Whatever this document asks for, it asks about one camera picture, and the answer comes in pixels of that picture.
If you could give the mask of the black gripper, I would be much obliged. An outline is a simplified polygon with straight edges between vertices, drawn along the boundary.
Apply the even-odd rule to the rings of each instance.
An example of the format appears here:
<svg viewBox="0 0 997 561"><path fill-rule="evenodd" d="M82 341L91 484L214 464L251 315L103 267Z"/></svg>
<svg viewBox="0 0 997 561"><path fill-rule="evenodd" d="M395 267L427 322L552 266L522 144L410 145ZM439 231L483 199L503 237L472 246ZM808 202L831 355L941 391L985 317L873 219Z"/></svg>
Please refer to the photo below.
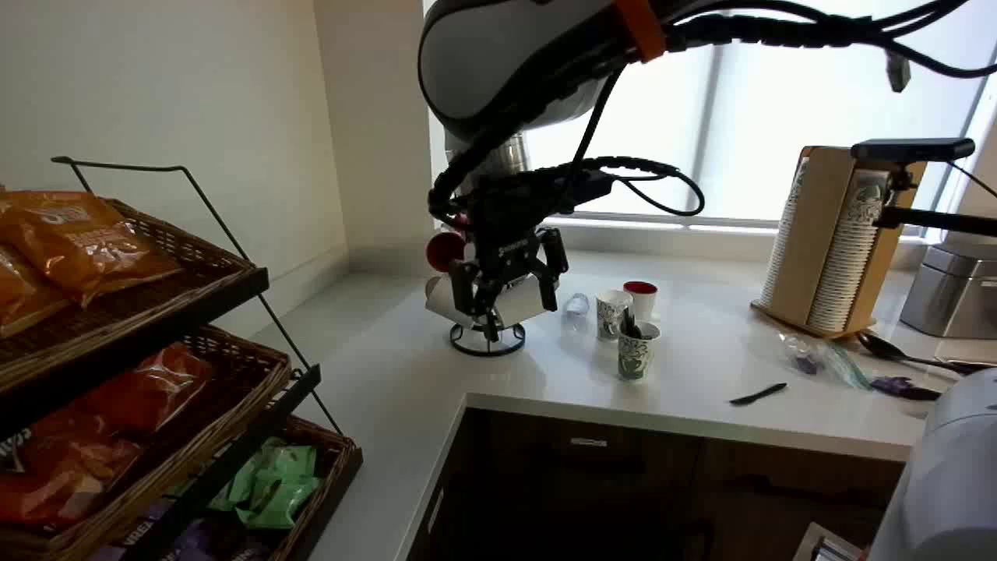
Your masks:
<svg viewBox="0 0 997 561"><path fill-rule="evenodd" d="M477 262L499 272L506 248L527 244L549 216L569 216L575 207L591 202L612 191L612 178L594 169L541 169L508 178L480 180L464 197ZM546 313L558 313L558 277L566 272L566 252L558 226L541 231L540 246L546 266L535 272ZM477 266L456 262L452 301L467 317L477 315Z"/></svg>

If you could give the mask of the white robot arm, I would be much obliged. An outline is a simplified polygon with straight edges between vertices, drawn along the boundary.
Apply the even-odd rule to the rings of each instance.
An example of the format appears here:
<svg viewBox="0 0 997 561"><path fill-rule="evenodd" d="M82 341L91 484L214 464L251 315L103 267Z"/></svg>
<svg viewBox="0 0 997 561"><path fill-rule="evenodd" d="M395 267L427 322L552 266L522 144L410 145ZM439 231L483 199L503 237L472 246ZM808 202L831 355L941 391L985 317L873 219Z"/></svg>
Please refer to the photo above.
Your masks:
<svg viewBox="0 0 997 561"><path fill-rule="evenodd" d="M673 164L635 156L573 153L561 164L490 178L483 161L516 134L594 121L633 63L714 44L878 46L905 72L948 66L908 44L967 0L923 0L891 15L840 15L798 0L436 0L420 27L418 87L457 139L427 208L472 237L475 252L450 267L452 301L493 322L499 295L530 280L540 304L558 304L566 272L561 233L546 221L618 183L671 180Z"/></svg>

